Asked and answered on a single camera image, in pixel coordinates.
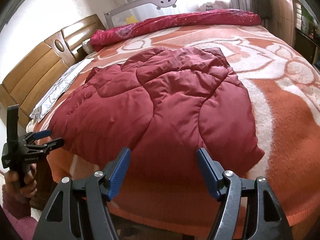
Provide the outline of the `wooden wardrobe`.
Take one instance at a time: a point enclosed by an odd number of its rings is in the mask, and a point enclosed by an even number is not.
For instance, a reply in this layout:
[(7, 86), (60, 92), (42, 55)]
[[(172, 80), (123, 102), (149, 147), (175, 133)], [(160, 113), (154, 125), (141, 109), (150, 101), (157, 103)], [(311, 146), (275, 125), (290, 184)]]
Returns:
[(251, 9), (263, 20), (264, 27), (274, 36), (293, 46), (295, 15), (293, 0), (250, 0)]

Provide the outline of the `wooden headboard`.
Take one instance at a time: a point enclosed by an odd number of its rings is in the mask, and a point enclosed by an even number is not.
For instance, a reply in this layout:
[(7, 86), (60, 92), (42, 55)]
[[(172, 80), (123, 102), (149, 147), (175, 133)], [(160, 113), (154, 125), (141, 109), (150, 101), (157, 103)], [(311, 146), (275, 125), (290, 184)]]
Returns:
[(105, 27), (96, 14), (62, 28), (39, 43), (4, 78), (1, 103), (4, 108), (20, 106), (19, 125), (26, 128), (32, 110), (49, 88), (88, 55), (82, 43), (98, 29)]

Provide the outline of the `dark red padded jacket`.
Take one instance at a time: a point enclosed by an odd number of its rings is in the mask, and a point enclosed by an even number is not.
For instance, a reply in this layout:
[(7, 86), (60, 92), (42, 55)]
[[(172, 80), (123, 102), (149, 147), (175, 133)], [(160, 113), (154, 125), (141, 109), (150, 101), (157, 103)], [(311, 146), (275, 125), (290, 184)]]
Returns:
[(49, 129), (66, 150), (97, 165), (128, 147), (127, 177), (148, 183), (198, 183), (202, 147), (238, 174), (264, 156), (248, 91), (219, 48), (157, 47), (93, 68)]

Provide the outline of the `cluttered dark shelf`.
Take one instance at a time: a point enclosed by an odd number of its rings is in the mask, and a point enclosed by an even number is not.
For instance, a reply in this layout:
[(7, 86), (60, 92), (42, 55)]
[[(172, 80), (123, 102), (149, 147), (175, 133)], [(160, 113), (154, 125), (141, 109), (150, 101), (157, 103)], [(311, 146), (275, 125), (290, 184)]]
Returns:
[(295, 13), (294, 49), (319, 73), (319, 26), (300, 0), (293, 0)]

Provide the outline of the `person's red sleeve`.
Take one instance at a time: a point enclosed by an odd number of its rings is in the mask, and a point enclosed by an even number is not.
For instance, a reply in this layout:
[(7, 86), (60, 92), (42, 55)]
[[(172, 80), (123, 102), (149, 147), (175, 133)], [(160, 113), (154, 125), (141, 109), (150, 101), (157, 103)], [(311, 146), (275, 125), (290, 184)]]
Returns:
[(1, 239), (33, 239), (37, 226), (28, 202), (20, 203), (2, 186)]

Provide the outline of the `magenta rolled quilt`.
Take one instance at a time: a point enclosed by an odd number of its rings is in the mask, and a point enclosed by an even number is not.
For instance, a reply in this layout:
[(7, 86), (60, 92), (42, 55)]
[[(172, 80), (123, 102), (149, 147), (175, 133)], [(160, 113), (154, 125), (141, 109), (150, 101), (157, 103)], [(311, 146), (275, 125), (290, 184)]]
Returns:
[(176, 15), (149, 18), (136, 23), (97, 30), (90, 38), (90, 45), (95, 51), (131, 38), (154, 33), (164, 29), (193, 25), (260, 25), (259, 15), (238, 9), (215, 9), (211, 11), (190, 12)]

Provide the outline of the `grey bed guard rail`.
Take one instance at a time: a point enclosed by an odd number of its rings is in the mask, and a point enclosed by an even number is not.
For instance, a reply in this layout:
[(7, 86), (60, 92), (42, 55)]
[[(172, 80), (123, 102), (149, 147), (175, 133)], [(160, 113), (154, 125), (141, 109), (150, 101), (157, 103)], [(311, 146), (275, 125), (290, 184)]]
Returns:
[(136, 0), (107, 12), (105, 19), (111, 29), (159, 16), (239, 8), (239, 0)]

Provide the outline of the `white pillow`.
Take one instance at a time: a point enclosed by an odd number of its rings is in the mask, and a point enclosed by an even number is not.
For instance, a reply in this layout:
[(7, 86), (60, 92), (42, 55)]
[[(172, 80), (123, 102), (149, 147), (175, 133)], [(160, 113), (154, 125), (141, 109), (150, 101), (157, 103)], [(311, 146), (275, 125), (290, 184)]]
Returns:
[(91, 46), (90, 38), (82, 42), (82, 48), (85, 51), (85, 53), (88, 55), (95, 53), (95, 49)]

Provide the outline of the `striped white bed sheet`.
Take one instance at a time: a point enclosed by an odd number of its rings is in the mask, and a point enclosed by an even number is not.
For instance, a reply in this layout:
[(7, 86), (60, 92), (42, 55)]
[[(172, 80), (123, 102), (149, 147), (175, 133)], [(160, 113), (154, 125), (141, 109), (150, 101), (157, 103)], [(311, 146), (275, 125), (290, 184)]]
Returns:
[(70, 87), (80, 72), (92, 61), (93, 58), (86, 58), (69, 67), (36, 104), (32, 113), (29, 115), (30, 118), (40, 122), (53, 108), (58, 98)]

